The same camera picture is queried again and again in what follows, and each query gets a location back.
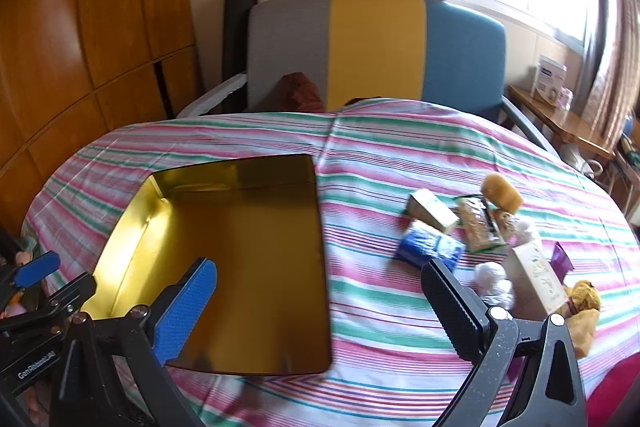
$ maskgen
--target brown cloth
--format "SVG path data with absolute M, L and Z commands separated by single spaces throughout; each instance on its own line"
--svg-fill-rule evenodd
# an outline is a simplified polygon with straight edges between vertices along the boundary
M 283 76 L 276 86 L 282 93 L 278 111 L 284 112 L 326 112 L 316 84 L 304 73 Z
M 576 359 L 583 359 L 589 354 L 599 318 L 598 310 L 585 310 L 566 320 L 569 336 L 574 343 Z

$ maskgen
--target small box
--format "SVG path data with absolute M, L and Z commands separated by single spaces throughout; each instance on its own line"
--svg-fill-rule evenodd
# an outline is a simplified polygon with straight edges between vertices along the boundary
M 458 216 L 428 188 L 416 190 L 409 196 L 406 213 L 443 233 L 451 232 L 458 224 Z
M 533 97 L 556 107 L 565 78 L 565 65 L 540 55 L 533 85 Z
M 502 267 L 513 283 L 514 317 L 543 321 L 566 302 L 564 288 L 536 242 L 511 249 Z

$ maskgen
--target red cloth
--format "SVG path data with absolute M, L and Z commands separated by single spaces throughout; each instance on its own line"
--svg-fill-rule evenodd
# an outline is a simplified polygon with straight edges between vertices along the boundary
M 640 353 L 614 365 L 587 400 L 589 427 L 604 427 L 640 373 Z
M 304 73 L 286 74 L 278 84 L 276 89 L 284 94 L 279 111 L 326 112 L 316 84 L 311 82 Z

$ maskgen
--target striped tablecloth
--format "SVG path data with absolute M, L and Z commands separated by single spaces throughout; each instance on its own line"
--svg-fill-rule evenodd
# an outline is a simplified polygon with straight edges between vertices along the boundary
M 329 426 L 432 423 L 470 370 L 420 290 L 418 270 L 394 258 L 417 188 L 453 198 L 501 172 L 525 199 L 550 255 L 560 241 L 603 308 L 591 354 L 580 361 L 589 394 L 639 350 L 640 252 L 613 201 L 569 167 L 481 118 L 422 102 L 369 100 L 337 114 L 245 114 L 139 124 L 70 158 L 37 195 L 24 231 L 62 256 L 51 289 L 92 271 L 118 217 L 153 171 L 245 156 L 313 155 L 318 175 L 334 364 L 324 375 L 244 379 L 170 369 L 206 425 Z M 462 237 L 463 231 L 454 232 Z M 465 255 L 456 277 L 472 280 Z M 130 375 L 124 377 L 131 382 Z M 505 385 L 486 425 L 511 392 Z

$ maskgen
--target blue package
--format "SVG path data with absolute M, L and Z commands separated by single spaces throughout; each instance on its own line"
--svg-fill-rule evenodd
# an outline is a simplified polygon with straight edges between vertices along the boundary
M 418 268 L 430 259 L 440 259 L 451 271 L 463 251 L 463 243 L 421 221 L 411 223 L 398 246 L 398 255 Z

